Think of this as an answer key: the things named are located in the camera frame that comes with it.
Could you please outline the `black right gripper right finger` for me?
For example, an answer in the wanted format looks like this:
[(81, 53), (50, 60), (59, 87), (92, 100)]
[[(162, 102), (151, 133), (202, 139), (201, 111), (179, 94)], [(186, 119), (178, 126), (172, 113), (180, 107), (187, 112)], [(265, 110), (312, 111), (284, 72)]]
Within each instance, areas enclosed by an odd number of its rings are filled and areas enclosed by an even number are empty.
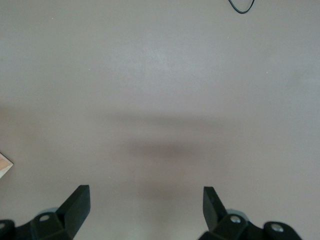
[(211, 186), (203, 188), (202, 212), (208, 227), (201, 240), (300, 240), (300, 235), (283, 222), (268, 221), (255, 226), (241, 211), (226, 209)]

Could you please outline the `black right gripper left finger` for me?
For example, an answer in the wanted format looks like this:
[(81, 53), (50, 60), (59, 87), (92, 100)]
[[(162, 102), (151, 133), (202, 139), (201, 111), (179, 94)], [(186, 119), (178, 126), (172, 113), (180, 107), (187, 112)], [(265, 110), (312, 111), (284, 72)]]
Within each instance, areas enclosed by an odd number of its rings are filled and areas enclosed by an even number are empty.
[(10, 219), (0, 221), (2, 240), (73, 240), (91, 209), (90, 186), (80, 185), (54, 212), (43, 212), (16, 226)]

